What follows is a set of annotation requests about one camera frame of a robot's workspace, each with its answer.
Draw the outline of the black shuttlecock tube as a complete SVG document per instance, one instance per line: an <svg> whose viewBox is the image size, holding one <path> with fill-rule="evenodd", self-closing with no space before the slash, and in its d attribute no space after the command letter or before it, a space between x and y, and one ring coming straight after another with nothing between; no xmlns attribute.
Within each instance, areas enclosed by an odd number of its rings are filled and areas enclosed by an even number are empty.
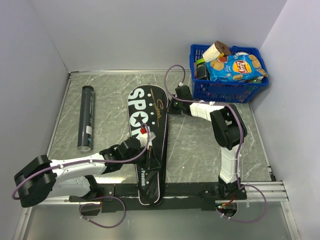
<svg viewBox="0 0 320 240"><path fill-rule="evenodd" d="M90 85L82 87L78 124L77 150L85 153L92 150L95 90Z"/></svg>

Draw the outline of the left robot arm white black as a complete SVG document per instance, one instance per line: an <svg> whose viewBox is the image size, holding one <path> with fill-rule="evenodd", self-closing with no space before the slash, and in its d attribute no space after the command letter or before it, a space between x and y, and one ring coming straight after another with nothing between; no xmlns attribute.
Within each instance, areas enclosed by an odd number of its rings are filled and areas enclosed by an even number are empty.
<svg viewBox="0 0 320 240"><path fill-rule="evenodd" d="M65 160L49 160L47 155L34 158L15 176L12 193L23 208L33 207L48 198L75 196L96 201L104 196L96 175L116 172L125 164L136 169L137 192L142 205L157 205L165 187L167 141L152 139L148 146L129 137L93 155Z"/></svg>

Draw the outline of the black racket bag SPORT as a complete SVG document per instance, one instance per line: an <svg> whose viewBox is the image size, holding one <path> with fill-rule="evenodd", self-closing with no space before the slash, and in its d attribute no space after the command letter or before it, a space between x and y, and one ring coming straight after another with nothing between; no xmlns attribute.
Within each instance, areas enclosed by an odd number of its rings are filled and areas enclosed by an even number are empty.
<svg viewBox="0 0 320 240"><path fill-rule="evenodd" d="M162 202L165 191L168 96L163 88L143 84L134 88L127 98L127 114L130 136L146 151L144 160L135 164L138 198L143 206L155 206Z"/></svg>

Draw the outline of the blue chips bag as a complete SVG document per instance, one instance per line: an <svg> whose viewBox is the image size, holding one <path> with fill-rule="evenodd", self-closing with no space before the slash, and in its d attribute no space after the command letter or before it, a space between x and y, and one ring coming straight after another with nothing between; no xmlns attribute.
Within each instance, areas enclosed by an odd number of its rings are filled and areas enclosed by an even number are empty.
<svg viewBox="0 0 320 240"><path fill-rule="evenodd" d="M206 62L211 81L241 82L268 76L253 54L221 56Z"/></svg>

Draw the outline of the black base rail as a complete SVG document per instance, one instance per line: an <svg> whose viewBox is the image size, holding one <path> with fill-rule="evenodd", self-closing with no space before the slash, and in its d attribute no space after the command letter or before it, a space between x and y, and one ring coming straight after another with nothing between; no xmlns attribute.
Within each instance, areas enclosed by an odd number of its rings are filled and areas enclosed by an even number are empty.
<svg viewBox="0 0 320 240"><path fill-rule="evenodd" d="M113 183L99 185L100 196L120 198L128 211L143 210L189 210L215 211L216 204L247 199L245 190L235 189L227 193L225 187L214 182L166 183L162 202L158 205L144 206L139 202L138 186L135 183Z"/></svg>

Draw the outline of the cream brown snack package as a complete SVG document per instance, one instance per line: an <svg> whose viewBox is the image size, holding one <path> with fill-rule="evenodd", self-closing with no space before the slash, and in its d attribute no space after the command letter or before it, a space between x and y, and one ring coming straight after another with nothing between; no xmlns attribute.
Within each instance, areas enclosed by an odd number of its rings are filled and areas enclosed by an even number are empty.
<svg viewBox="0 0 320 240"><path fill-rule="evenodd" d="M232 53L226 44L217 40L202 54L202 58L206 62L210 62L217 59L221 54L230 56Z"/></svg>

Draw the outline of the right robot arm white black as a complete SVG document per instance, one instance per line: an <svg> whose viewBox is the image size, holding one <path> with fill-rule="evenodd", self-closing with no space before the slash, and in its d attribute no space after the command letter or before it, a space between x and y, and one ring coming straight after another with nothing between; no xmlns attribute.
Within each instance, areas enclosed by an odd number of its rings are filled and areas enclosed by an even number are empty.
<svg viewBox="0 0 320 240"><path fill-rule="evenodd" d="M230 199L241 185L240 150L248 134L236 106L193 100L189 87L179 85L175 88L168 112L174 115L183 113L211 122L215 140L221 149L217 191L223 199Z"/></svg>

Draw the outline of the black green box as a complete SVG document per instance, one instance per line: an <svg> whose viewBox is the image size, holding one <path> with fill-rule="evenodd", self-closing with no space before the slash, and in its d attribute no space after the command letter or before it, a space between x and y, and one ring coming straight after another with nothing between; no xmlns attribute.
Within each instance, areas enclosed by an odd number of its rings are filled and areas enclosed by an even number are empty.
<svg viewBox="0 0 320 240"><path fill-rule="evenodd" d="M206 67L206 61L203 58L198 59L195 63L195 78L197 80L210 80L210 73Z"/></svg>

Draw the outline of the blue plastic basket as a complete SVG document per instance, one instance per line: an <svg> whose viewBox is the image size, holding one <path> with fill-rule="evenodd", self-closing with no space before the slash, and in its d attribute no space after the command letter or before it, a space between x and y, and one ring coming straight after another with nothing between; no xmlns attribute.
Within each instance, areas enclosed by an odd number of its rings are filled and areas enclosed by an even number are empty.
<svg viewBox="0 0 320 240"><path fill-rule="evenodd" d="M236 83L221 80L197 79L195 63L202 58L202 54L209 47L209 45L203 44L192 44L190 46L189 67L191 71L193 98L207 102L247 103L269 84L267 77L262 78L261 83Z"/></svg>

